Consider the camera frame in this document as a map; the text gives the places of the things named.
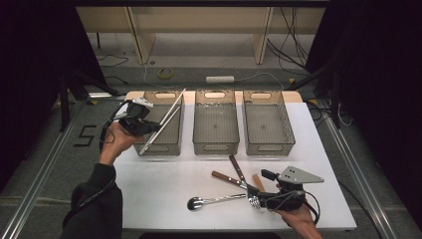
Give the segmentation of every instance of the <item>white table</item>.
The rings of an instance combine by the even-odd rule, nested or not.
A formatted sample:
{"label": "white table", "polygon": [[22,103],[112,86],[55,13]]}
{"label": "white table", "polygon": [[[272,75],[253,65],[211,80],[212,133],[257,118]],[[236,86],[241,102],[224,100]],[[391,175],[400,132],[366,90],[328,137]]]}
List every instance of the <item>white table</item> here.
{"label": "white table", "polygon": [[[248,156],[245,150],[242,105],[237,103],[240,143],[235,155],[248,183],[261,169],[282,172],[292,165],[323,177],[325,182],[304,184],[318,200],[319,229],[352,230],[350,210],[322,147],[316,127],[304,103],[286,104],[296,138],[289,156]],[[116,161],[116,183],[123,193],[123,228],[141,231],[279,231],[290,229],[281,216],[253,208],[247,198],[187,209],[193,196],[212,198],[246,190],[211,175],[217,170],[238,177],[228,155],[195,155],[193,151],[194,105],[186,103],[179,156],[138,156],[125,151]],[[277,192],[276,182],[261,177],[266,191]],[[315,201],[307,196],[317,208]]]}

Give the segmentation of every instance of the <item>gray floor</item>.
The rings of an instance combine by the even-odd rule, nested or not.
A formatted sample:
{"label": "gray floor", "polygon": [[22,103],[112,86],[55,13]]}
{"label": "gray floor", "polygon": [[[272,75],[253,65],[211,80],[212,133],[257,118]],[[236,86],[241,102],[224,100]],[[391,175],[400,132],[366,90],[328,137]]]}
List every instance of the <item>gray floor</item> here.
{"label": "gray floor", "polygon": [[[137,61],[131,38],[127,34],[101,34],[102,48],[97,49],[95,34],[89,34],[93,48],[102,58],[107,55],[124,57],[106,57],[100,60],[103,71],[107,77],[119,77],[128,81],[123,84],[117,78],[107,78],[108,84],[121,91],[144,91],[148,89],[175,89],[188,87],[191,89],[221,88],[221,86],[210,86],[205,84],[207,76],[234,76],[235,79],[246,79],[257,74],[250,80],[233,85],[224,85],[233,89],[274,89],[280,88],[280,84],[287,87],[289,79],[299,81],[304,76],[295,75],[281,70],[278,58],[270,52],[266,52],[263,65],[256,65],[253,57],[253,49],[250,36],[248,35],[195,35],[195,34],[160,34],[157,36],[151,57],[148,63],[143,66]],[[281,44],[284,36],[271,36],[274,43]],[[313,36],[301,36],[301,42],[305,49],[309,49]],[[289,55],[294,56],[296,51],[293,43],[289,42],[286,48]],[[112,66],[126,61],[116,67]],[[283,64],[283,67],[292,71],[303,72],[296,65]],[[174,69],[175,75],[171,80],[164,82],[156,77],[157,70],[161,68]],[[315,84],[310,84],[302,89],[300,93],[304,99],[313,96]],[[100,92],[98,89],[88,87],[90,92]],[[98,138],[94,138],[91,146],[75,147],[78,143],[87,143],[86,138],[79,138],[82,125],[92,125],[87,129],[86,134],[99,135],[99,130],[104,119],[110,115],[113,109],[120,103],[120,99],[106,99],[94,102],[91,105],[76,102],[71,105],[72,116],[75,121],[69,135],[67,135],[61,153],[51,167],[48,177],[41,185],[41,192],[38,195],[33,208],[25,223],[19,231],[19,238],[58,238],[61,233],[61,223],[64,215],[69,210],[69,201],[72,189],[75,185],[88,178],[92,165],[97,160]],[[311,110],[315,119],[319,112]],[[337,146],[332,131],[329,129],[330,119],[316,120],[316,128],[331,162],[337,179],[347,186],[351,192],[360,200],[364,201],[359,188],[356,187],[355,179],[350,173],[346,161]],[[0,195],[0,230],[4,231],[12,216],[17,211],[20,202],[32,188],[32,183],[37,178],[37,173],[45,167],[46,158],[51,158],[50,150],[55,147],[56,139],[60,137],[60,106],[52,109],[51,117],[46,121],[43,133],[37,138],[37,143],[30,151],[27,160],[23,161],[20,167],[11,178],[6,188]],[[422,238],[422,233],[409,216],[408,211],[391,188],[382,170],[375,164],[370,149],[367,147],[357,124],[354,122],[347,126],[343,125],[341,133],[344,135],[354,158],[360,166],[364,178],[370,189],[376,196],[377,202],[385,212],[388,222],[391,225],[396,238]],[[356,220],[357,228],[349,232],[322,231],[324,238],[377,238],[376,231],[363,212],[362,208],[347,192],[343,191],[350,210]],[[298,238],[293,231],[276,233],[281,238]],[[138,238],[139,232],[124,231],[122,238]],[[175,238],[176,235],[144,234],[142,238]],[[218,238],[270,238],[268,234],[230,234],[218,235]]]}

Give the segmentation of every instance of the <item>person's arm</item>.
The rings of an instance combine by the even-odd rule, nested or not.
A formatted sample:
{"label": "person's arm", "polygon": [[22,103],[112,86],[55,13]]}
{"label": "person's arm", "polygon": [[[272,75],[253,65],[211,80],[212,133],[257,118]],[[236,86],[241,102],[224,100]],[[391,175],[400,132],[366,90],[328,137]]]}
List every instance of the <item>person's arm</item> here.
{"label": "person's arm", "polygon": [[114,183],[113,163],[136,141],[143,141],[143,137],[131,135],[118,122],[111,124],[90,179],[72,193],[72,210],[65,217],[61,238],[121,237],[122,197]]}
{"label": "person's arm", "polygon": [[288,223],[299,235],[305,239],[320,239],[322,236],[317,231],[311,216],[310,209],[302,204],[302,206],[295,211],[276,211],[282,215],[283,220]]}

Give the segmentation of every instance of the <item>black sleeve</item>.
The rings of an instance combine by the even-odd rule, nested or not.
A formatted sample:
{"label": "black sleeve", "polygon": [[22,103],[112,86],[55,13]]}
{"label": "black sleeve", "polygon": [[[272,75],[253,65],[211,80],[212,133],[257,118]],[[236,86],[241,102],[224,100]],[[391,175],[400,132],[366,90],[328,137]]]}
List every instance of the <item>black sleeve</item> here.
{"label": "black sleeve", "polygon": [[72,210],[64,220],[65,238],[121,238],[122,196],[115,169],[97,163],[90,179],[72,193]]}

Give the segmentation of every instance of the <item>gray storage bin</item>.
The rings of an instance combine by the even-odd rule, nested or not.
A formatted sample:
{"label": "gray storage bin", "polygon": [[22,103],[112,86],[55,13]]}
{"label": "gray storage bin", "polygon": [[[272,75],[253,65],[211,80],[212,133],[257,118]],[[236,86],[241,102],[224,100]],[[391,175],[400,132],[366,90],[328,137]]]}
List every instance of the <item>gray storage bin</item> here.
{"label": "gray storage bin", "polygon": [[280,91],[244,91],[243,116],[248,155],[289,155],[295,136]]}
{"label": "gray storage bin", "polygon": [[195,154],[237,153],[239,127],[234,91],[195,92],[193,146]]}
{"label": "gray storage bin", "polygon": [[[145,118],[146,120],[161,122],[162,118],[170,110],[176,99],[180,96],[181,91],[160,91],[160,92],[145,92],[143,97],[154,104],[150,109],[150,113]],[[179,155],[181,152],[181,136],[183,126],[183,112],[184,103],[183,97],[180,98],[174,109],[180,107],[180,110],[174,115],[173,119],[168,123],[165,129],[155,139],[154,143],[143,155]],[[148,140],[150,134],[146,134],[145,142]],[[143,143],[136,143],[136,151],[144,146]]]}

